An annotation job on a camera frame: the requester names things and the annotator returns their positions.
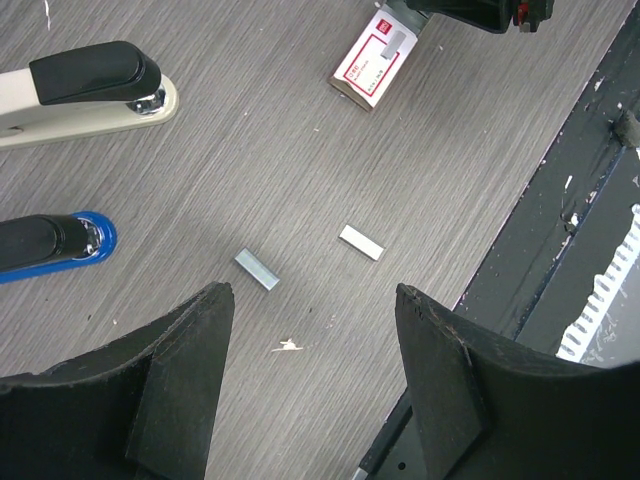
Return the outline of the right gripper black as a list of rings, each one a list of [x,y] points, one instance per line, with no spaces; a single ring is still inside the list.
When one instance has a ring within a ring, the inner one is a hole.
[[[551,18],[554,0],[406,0],[411,10],[440,14],[492,34],[504,34],[511,25],[535,33]]]

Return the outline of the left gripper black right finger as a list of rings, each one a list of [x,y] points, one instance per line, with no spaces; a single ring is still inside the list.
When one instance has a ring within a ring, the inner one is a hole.
[[[535,351],[414,287],[397,336],[429,479],[635,479],[639,366]]]

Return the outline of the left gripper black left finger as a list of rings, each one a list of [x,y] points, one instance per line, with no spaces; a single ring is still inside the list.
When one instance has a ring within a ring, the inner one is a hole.
[[[201,479],[235,309],[211,283],[165,316],[1,381],[5,479]]]

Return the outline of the staple box red white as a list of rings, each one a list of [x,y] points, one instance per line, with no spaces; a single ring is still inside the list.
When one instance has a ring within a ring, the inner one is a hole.
[[[380,102],[430,16],[403,1],[386,1],[373,15],[328,83],[367,112]]]

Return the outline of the strip of staples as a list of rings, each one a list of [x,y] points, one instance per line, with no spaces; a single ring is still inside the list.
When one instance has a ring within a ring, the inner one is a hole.
[[[234,260],[267,291],[271,291],[280,281],[280,278],[248,248],[243,248]]]
[[[384,252],[383,246],[379,245],[351,225],[345,225],[338,238],[358,250],[361,254],[372,261],[378,261]]]

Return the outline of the blue stapler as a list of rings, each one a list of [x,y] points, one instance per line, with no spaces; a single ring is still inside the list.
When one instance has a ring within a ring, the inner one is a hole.
[[[112,221],[95,211],[34,214],[1,223],[3,284],[95,265],[117,246]]]

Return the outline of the beige stapler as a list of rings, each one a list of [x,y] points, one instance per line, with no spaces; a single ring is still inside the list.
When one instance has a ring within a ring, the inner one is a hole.
[[[134,44],[71,49],[1,74],[1,149],[151,127],[178,106],[174,83]]]

